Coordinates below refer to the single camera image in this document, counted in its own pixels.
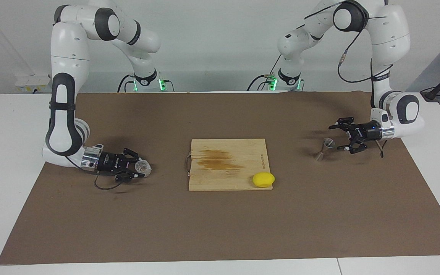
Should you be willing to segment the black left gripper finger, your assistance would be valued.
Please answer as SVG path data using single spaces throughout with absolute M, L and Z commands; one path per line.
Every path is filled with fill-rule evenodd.
M 349 144 L 343 145 L 343 146 L 337 146 L 336 148 L 338 151 L 347 151 L 351 154 L 356 154 L 359 152 L 363 152 L 366 150 L 366 144 L 365 141 L 359 141 L 359 140 L 354 140 L 354 141 L 349 141 Z
M 329 126 L 329 130 L 340 129 L 344 132 L 355 132 L 358 125 L 354 123 L 353 117 L 340 117 L 335 124 Z

